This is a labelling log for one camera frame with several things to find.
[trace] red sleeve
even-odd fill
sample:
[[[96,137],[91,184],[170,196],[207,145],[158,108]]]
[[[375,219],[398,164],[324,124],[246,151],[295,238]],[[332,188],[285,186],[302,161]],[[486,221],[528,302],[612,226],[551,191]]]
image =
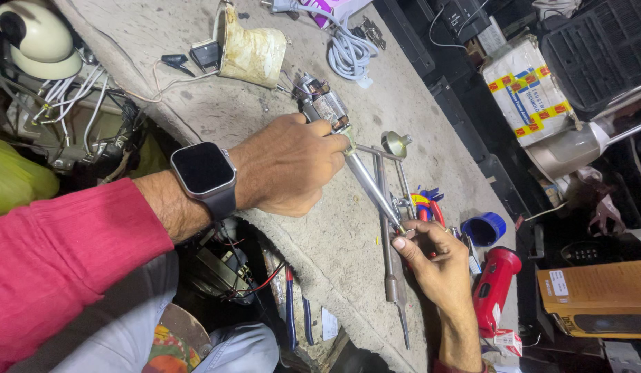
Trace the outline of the red sleeve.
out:
[[[0,371],[32,355],[130,271],[173,249],[122,179],[0,217]]]
[[[443,364],[440,360],[436,359],[433,363],[433,373],[469,373],[465,370],[456,369],[451,366]],[[488,373],[488,369],[482,363],[482,370],[479,373]]]

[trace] hairy forearm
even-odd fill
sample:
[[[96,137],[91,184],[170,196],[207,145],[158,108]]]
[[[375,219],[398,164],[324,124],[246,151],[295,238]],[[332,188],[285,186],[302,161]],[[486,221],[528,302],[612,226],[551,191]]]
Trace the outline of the hairy forearm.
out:
[[[191,237],[211,222],[202,202],[187,197],[171,170],[134,179],[174,243]]]
[[[448,315],[440,311],[442,341],[439,360],[466,372],[482,371],[482,353],[477,318],[472,303],[464,312]]]

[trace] brown cardboard box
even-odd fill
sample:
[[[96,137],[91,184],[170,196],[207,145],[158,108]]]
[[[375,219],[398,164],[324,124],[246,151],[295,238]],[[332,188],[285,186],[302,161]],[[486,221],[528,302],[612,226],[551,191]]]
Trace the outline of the brown cardboard box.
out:
[[[544,308],[567,335],[641,338],[641,260],[537,272]]]

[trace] green bag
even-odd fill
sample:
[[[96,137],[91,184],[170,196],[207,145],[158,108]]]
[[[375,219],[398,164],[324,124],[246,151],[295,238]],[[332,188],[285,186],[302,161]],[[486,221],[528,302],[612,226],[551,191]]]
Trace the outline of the green bag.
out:
[[[49,199],[58,188],[58,178],[51,170],[21,157],[0,140],[0,216],[33,200]]]

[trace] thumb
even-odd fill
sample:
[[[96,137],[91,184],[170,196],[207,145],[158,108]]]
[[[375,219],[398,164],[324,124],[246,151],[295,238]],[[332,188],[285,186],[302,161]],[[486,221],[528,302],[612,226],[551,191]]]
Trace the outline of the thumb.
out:
[[[396,237],[392,240],[392,246],[410,263],[415,272],[428,264],[428,259],[424,257],[422,250],[419,250],[415,242],[404,237]]]

